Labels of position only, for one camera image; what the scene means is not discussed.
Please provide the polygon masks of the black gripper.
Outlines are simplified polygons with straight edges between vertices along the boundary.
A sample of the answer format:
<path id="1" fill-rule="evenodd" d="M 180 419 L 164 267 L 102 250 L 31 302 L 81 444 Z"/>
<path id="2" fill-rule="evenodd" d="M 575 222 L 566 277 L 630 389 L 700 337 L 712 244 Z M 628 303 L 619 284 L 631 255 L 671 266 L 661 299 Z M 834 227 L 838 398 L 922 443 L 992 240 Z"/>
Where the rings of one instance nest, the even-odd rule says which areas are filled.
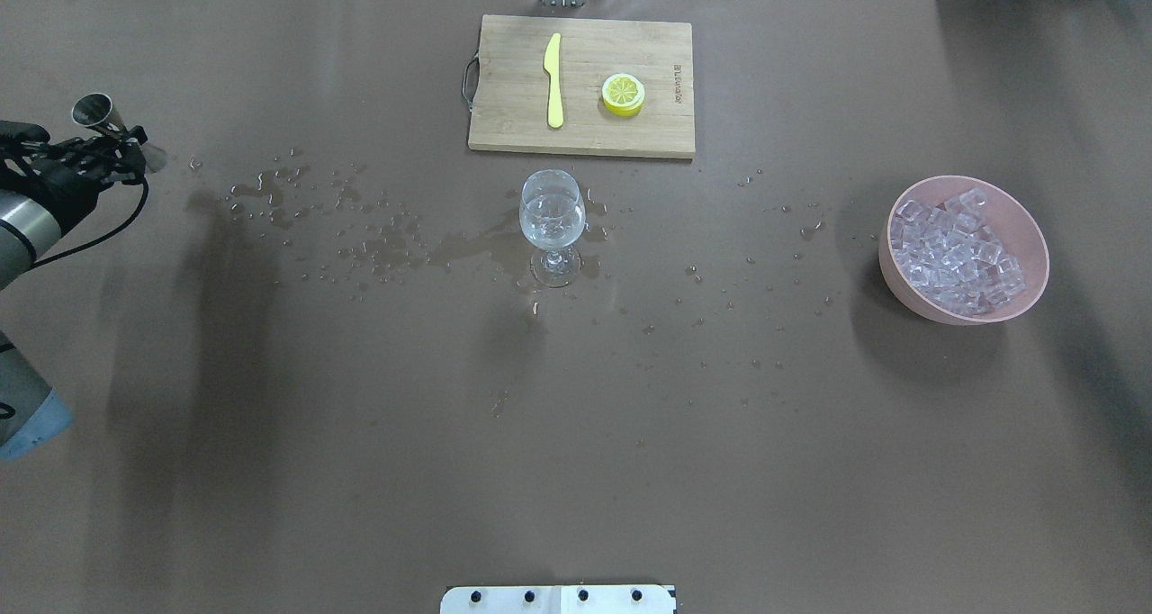
<path id="1" fill-rule="evenodd" d="M 50 143 L 50 132 L 26 122 L 1 122 L 3 190 L 25 196 L 46 209 L 63 235 L 97 209 L 99 195 L 116 183 L 141 185 L 131 217 L 107 233 L 127 229 L 147 203 L 147 145 L 144 127 L 135 126 L 112 137 L 73 138 Z"/>

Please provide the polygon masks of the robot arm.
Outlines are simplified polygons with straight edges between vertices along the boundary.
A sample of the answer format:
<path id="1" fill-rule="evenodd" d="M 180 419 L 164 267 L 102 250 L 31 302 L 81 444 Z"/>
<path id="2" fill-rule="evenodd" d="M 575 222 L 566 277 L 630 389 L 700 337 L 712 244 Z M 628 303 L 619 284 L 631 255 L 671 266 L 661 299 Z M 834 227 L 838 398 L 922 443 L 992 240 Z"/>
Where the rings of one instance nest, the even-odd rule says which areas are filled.
<path id="1" fill-rule="evenodd" d="M 147 200 L 145 143 L 141 127 L 52 142 L 41 126 L 3 121 L 3 287 L 50 264 L 50 249 L 94 211 L 112 185 L 141 185 L 141 199 Z M 1 339 L 1 409 L 3 461 L 26 455 L 73 424 L 56 389 L 8 336 Z"/>

